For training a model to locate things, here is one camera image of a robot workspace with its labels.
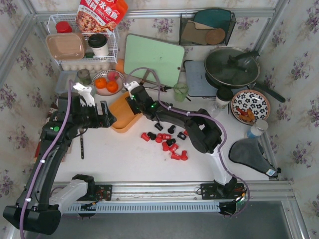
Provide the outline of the orange storage basket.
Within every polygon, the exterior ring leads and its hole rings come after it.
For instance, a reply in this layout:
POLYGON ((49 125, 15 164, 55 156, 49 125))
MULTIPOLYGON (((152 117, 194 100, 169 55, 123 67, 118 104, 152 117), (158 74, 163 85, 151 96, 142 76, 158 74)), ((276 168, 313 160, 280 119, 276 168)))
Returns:
POLYGON ((111 128, 117 133, 127 132, 143 116, 142 114, 135 115, 132 112, 126 98, 130 98, 128 92, 121 95, 109 106, 110 112, 117 119, 111 128))

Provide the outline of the black handled fork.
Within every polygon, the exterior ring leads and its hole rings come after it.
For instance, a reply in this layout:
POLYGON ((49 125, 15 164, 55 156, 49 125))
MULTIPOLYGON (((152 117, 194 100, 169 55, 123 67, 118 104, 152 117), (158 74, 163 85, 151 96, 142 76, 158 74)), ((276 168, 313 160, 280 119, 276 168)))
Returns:
POLYGON ((84 159, 84 143, 83 143, 83 135, 80 136, 80 150, 81 150, 81 159, 84 159))

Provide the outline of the grey blue cloth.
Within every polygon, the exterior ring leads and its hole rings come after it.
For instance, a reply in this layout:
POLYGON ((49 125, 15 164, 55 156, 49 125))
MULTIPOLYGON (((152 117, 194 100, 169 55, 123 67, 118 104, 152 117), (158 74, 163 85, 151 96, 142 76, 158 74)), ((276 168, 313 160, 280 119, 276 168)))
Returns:
POLYGON ((263 156, 263 153, 263 147, 256 138, 244 138, 231 146, 228 157, 232 162, 245 165, 268 177, 278 177, 280 172, 263 156))

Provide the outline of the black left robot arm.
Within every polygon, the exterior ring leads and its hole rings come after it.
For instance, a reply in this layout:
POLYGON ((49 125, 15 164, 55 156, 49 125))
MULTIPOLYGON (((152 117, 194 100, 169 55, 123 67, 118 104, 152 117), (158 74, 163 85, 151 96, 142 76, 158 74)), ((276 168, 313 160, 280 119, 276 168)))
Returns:
POLYGON ((38 158, 30 178, 15 205, 6 206, 3 217, 20 231, 51 235, 59 226, 62 214, 79 198, 93 195, 94 178, 76 175, 68 186, 51 196, 55 176, 78 130, 110 127, 116 118, 101 101, 102 113, 78 93, 63 93, 58 109, 42 128, 38 158))

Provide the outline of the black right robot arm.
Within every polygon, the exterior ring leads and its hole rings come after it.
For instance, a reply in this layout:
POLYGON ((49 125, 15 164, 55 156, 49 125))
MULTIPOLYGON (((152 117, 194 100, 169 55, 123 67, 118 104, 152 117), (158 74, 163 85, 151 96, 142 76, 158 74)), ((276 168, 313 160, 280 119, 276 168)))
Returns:
POLYGON ((227 133, 220 122, 214 120, 205 109, 186 111, 175 108, 160 98, 155 101, 144 86, 137 82, 125 83, 124 87, 129 92, 128 104, 133 113, 142 113, 149 120, 168 122, 185 129, 192 145, 201 153, 213 154, 217 149, 219 163, 216 168, 222 176, 230 176, 225 182, 215 178, 218 192, 226 197, 234 190, 237 179, 227 171, 221 155, 221 147, 227 140, 227 133))

